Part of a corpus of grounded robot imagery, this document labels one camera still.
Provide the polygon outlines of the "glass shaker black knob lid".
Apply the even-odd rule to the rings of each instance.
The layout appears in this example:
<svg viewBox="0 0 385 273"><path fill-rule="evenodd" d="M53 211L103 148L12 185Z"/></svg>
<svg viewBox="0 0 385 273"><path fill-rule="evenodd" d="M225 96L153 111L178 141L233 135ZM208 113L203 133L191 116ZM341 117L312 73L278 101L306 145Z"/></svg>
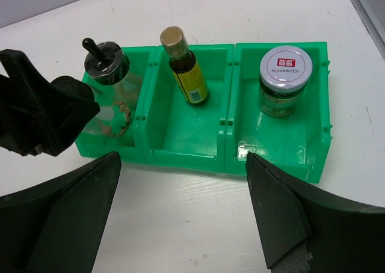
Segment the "glass shaker black knob lid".
<svg viewBox="0 0 385 273"><path fill-rule="evenodd" d="M143 84L143 76L136 64L113 41L97 44L93 39L85 38L82 46L88 51L84 67L89 77L107 88L115 100L135 109Z"/></svg>

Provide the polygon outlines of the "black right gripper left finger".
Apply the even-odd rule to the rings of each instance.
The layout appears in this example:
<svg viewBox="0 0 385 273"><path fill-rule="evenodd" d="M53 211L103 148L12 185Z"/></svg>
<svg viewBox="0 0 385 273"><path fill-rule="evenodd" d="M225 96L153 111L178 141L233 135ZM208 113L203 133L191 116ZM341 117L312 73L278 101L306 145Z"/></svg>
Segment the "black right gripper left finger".
<svg viewBox="0 0 385 273"><path fill-rule="evenodd" d="M91 272L121 172L117 152L1 197L1 272Z"/></svg>

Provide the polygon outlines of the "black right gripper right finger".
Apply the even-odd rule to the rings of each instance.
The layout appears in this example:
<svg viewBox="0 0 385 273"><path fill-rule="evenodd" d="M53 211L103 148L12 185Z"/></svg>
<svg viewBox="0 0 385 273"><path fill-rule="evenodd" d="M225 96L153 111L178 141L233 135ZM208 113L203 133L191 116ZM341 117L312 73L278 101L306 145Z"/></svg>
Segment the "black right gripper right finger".
<svg viewBox="0 0 385 273"><path fill-rule="evenodd" d="M384 208L334 195L249 153L246 173L271 272L383 272Z"/></svg>

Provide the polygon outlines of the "small brown yellow-label bottle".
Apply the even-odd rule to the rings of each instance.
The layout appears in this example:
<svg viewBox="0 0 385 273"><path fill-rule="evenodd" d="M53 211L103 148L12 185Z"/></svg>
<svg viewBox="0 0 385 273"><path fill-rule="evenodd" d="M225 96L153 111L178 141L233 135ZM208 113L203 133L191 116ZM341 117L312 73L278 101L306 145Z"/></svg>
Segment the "small brown yellow-label bottle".
<svg viewBox="0 0 385 273"><path fill-rule="evenodd" d="M178 26L167 27L160 35L160 42L169 57L168 65L186 102L192 105L205 102L209 96L208 85L182 29Z"/></svg>

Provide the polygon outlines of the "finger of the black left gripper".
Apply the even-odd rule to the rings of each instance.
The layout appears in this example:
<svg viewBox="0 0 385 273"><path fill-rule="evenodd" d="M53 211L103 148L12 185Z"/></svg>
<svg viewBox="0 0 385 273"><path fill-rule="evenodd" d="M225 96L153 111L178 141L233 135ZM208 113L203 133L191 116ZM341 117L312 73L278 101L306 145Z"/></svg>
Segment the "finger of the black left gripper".
<svg viewBox="0 0 385 273"><path fill-rule="evenodd" d="M70 76L48 82L22 52L1 51L1 147L58 156L100 111L92 89Z"/></svg>

